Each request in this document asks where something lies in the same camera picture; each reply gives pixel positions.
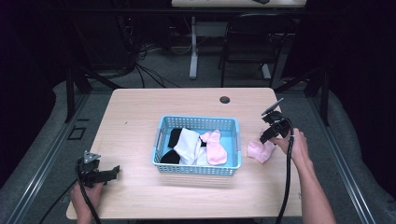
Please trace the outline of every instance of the sock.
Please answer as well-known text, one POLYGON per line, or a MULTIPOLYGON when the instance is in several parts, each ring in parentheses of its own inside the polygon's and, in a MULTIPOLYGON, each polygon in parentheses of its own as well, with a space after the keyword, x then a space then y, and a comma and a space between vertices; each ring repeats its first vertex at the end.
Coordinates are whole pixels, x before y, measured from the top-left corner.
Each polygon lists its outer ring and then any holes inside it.
POLYGON ((178 138, 180 137, 181 130, 182 129, 173 129, 171 131, 171 136, 169 138, 168 147, 170 147, 170 148, 175 147, 175 145, 177 144, 178 138))
POLYGON ((247 155, 259 163, 264 163, 271 157, 274 148, 275 145, 270 141, 266 141, 264 144, 261 142, 251 141, 247 146, 247 155))
POLYGON ((180 156, 173 149, 166 152, 165 155, 161 158, 160 163, 171 163, 178 164, 180 162, 180 156))
POLYGON ((200 166, 209 166, 209 162, 207 162, 207 155, 206 155, 206 147, 200 147, 198 149, 198 155, 195 161, 195 165, 200 166))
POLYGON ((200 138, 206 142, 206 158, 209 164, 219 165, 227 162, 227 151, 220 144, 219 130, 201 134, 200 138))
POLYGON ((183 128, 174 150, 180 156, 180 164, 192 165, 195 162, 196 150, 201 146, 199 133, 183 128))

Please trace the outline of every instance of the wooden table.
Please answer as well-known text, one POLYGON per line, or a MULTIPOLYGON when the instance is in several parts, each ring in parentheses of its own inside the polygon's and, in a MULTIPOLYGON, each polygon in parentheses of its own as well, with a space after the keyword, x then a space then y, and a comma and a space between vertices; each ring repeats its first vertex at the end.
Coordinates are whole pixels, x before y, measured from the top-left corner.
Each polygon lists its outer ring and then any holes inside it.
MULTIPOLYGON (((247 157, 248 142, 269 126, 261 113, 276 102, 267 88, 116 90, 91 152, 100 170, 120 165, 117 180, 104 187, 100 218, 276 217, 286 182, 286 155, 276 148, 265 164, 247 157), (223 104, 219 98, 228 96, 223 104), (160 174, 151 163, 163 115, 230 117, 239 122, 242 165, 232 177, 160 174)), ((301 216, 300 184, 294 164, 285 216, 301 216)), ((72 204, 67 217, 76 218, 72 204)))

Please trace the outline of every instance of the pink sock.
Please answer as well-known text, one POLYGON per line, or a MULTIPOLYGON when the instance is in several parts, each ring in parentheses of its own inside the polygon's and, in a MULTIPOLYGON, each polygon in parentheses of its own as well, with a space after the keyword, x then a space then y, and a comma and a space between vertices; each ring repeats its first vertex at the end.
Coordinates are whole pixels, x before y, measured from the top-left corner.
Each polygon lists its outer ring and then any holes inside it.
POLYGON ((247 155, 259 163, 264 163, 271 157, 274 148, 275 145, 270 141, 266 141, 264 144, 251 141, 247 146, 247 155))
POLYGON ((201 134, 200 137, 203 142, 206 142, 206 156, 209 164, 219 165, 227 162, 227 151, 220 144, 219 130, 201 134))

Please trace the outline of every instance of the small round object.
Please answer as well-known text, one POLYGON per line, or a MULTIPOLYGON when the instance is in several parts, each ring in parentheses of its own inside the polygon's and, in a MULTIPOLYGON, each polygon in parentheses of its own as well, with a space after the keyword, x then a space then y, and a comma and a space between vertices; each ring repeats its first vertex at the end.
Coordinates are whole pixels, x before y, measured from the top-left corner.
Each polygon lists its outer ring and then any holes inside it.
POLYGON ((221 96, 220 101, 222 104, 228 104, 228 103, 230 103, 231 100, 230 100, 230 97, 228 97, 228 96, 221 96))

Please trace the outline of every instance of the person's arm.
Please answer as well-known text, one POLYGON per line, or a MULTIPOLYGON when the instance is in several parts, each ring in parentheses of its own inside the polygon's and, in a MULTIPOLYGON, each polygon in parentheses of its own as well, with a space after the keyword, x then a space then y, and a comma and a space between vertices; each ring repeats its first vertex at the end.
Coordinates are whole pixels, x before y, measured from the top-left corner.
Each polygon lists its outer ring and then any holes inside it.
MULTIPOLYGON (((88 198, 91 204, 96 209, 100 200, 100 193, 102 191, 104 183, 98 183, 93 186, 93 188, 85 188, 88 198)), ((92 223, 92 213, 90 207, 85 203, 84 197, 81 193, 81 188, 79 183, 76 183, 71 190, 71 199, 73 206, 77 214, 77 224, 91 224, 92 223)))
MULTIPOLYGON (((286 138, 270 139, 279 145, 286 153, 289 145, 290 136, 286 138)), ((304 133, 294 129, 294 143, 291 158, 297 167, 300 177, 302 194, 302 209, 304 224, 336 223, 329 201, 318 182, 314 164, 308 154, 308 144, 304 133)))

